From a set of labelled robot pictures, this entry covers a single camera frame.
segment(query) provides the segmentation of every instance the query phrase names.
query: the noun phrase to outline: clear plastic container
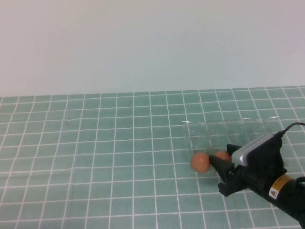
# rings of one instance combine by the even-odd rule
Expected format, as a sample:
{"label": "clear plastic container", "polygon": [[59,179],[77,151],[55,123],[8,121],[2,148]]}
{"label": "clear plastic container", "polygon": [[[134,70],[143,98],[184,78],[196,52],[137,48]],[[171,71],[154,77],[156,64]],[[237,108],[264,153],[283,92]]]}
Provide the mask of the clear plastic container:
{"label": "clear plastic container", "polygon": [[190,160],[197,152],[212,155],[219,150],[226,150],[227,144],[244,146],[260,135],[282,129],[278,118],[184,124]]}

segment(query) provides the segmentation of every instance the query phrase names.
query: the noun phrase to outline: white wall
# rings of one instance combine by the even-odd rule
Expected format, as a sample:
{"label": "white wall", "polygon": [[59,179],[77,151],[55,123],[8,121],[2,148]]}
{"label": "white wall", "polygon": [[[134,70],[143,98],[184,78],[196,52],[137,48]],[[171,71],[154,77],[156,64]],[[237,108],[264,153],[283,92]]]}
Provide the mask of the white wall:
{"label": "white wall", "polygon": [[1,0],[0,95],[305,84],[305,1]]}

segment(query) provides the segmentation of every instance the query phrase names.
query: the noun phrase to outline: yellow warning label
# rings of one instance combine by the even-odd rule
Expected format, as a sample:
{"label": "yellow warning label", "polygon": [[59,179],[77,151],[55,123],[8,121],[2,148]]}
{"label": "yellow warning label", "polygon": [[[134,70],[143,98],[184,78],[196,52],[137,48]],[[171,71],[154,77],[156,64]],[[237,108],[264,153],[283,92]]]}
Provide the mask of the yellow warning label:
{"label": "yellow warning label", "polygon": [[292,178],[286,174],[280,176],[272,185],[272,187],[277,190],[280,191],[281,188],[289,181],[292,180]]}
{"label": "yellow warning label", "polygon": [[271,196],[273,199],[277,198],[278,193],[282,189],[282,187],[289,181],[292,180],[292,178],[286,174],[280,176],[271,186],[269,190],[269,196]]}

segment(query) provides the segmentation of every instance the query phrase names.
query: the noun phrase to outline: green cutting mat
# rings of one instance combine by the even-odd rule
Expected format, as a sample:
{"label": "green cutting mat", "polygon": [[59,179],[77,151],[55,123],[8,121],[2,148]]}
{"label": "green cutting mat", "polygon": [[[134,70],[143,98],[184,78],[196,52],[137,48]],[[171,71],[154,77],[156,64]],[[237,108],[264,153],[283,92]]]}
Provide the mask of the green cutting mat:
{"label": "green cutting mat", "polygon": [[[189,167],[182,121],[305,121],[305,86],[4,97],[1,229],[299,228],[251,191],[223,198]],[[282,148],[304,174],[305,133]]]}

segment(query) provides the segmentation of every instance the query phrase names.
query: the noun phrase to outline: orange ball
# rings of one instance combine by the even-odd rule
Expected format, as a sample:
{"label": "orange ball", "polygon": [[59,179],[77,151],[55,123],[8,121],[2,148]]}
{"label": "orange ball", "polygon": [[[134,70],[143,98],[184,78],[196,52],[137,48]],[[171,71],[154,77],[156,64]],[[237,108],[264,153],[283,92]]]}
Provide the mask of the orange ball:
{"label": "orange ball", "polygon": [[205,173],[210,168],[209,156],[204,152],[195,153],[191,159],[191,167],[198,173]]}
{"label": "orange ball", "polygon": [[227,162],[232,162],[232,158],[227,151],[220,150],[220,151],[217,151],[214,155]]}

